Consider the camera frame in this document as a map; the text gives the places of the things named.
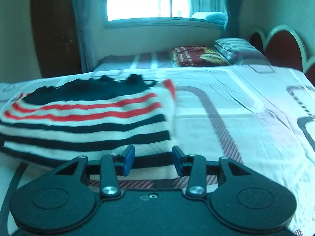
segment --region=white bedsheet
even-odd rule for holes
[[[177,89],[174,131],[181,149],[207,160],[227,155],[285,186],[298,204],[289,229],[301,230],[304,236],[315,233],[315,88],[303,73],[265,65],[92,72],[0,84],[0,109],[21,92],[103,74],[115,79],[130,74],[142,74],[148,80],[171,78]],[[14,190],[14,184],[20,187],[43,173],[41,168],[26,167],[0,154],[0,203],[7,203],[7,191]],[[129,179],[175,177],[170,166],[163,171],[134,170]],[[212,183],[207,190],[216,187]],[[4,204],[0,217],[6,209]],[[8,231],[15,230],[9,215]]]

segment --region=striped pillow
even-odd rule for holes
[[[241,60],[247,59],[261,61],[261,64],[266,64],[266,62],[270,64],[269,60],[245,39],[218,39],[215,41],[214,47],[228,60],[231,65],[242,64]]]

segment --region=wooden headboard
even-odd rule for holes
[[[315,57],[308,59],[304,44],[298,34],[285,25],[272,29],[266,37],[264,32],[256,29],[249,42],[262,52],[274,66],[290,67],[303,72],[315,85]]]

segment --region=pillow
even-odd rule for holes
[[[192,18],[204,19],[211,23],[224,25],[226,22],[226,14],[223,12],[199,11],[192,15]]]
[[[172,50],[175,63],[179,67],[225,66],[228,61],[206,46],[185,46]]]
[[[214,47],[231,65],[239,64],[244,59],[256,59],[266,63],[269,60],[247,40],[240,38],[222,38],[214,43]]]

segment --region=red stripe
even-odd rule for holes
[[[129,181],[119,181],[119,187],[124,188],[125,185],[128,184]]]
[[[171,92],[173,99],[175,99],[175,87],[172,83],[171,79],[165,80],[164,82],[165,87]]]
[[[144,184],[141,186],[143,189],[148,189],[152,187],[152,180],[146,180]]]
[[[108,107],[123,107],[123,106],[128,105],[128,104],[143,103],[152,97],[156,97],[156,95],[154,93],[149,93],[143,97],[124,99],[124,100],[120,100],[116,103],[110,103],[110,104],[94,104],[94,105],[81,105],[81,104],[58,105],[58,104],[56,104],[56,105],[42,106],[38,109],[26,109],[26,108],[20,107],[17,103],[14,103],[12,105],[12,107],[17,111],[24,112],[24,113],[36,112],[38,110],[51,110],[51,109],[56,109],[59,111],[71,110],[71,109],[89,110],[89,109],[101,109],[101,108],[108,108]]]
[[[146,113],[149,113],[153,111],[156,108],[160,108],[161,104],[159,102],[155,102],[145,108],[139,108],[135,110],[130,110],[127,112],[117,112],[117,111],[108,111],[108,112],[102,112],[102,113],[94,113],[94,114],[88,114],[88,115],[77,115],[72,114],[68,116],[55,116],[52,114],[46,114],[46,115],[28,115],[25,117],[19,117],[16,115],[10,114],[9,111],[5,111],[4,115],[7,118],[14,119],[14,120],[42,120],[42,119],[50,119],[52,121],[85,121],[85,120],[97,120],[102,119],[105,117],[117,117],[117,118],[130,118],[138,115],[143,115]]]

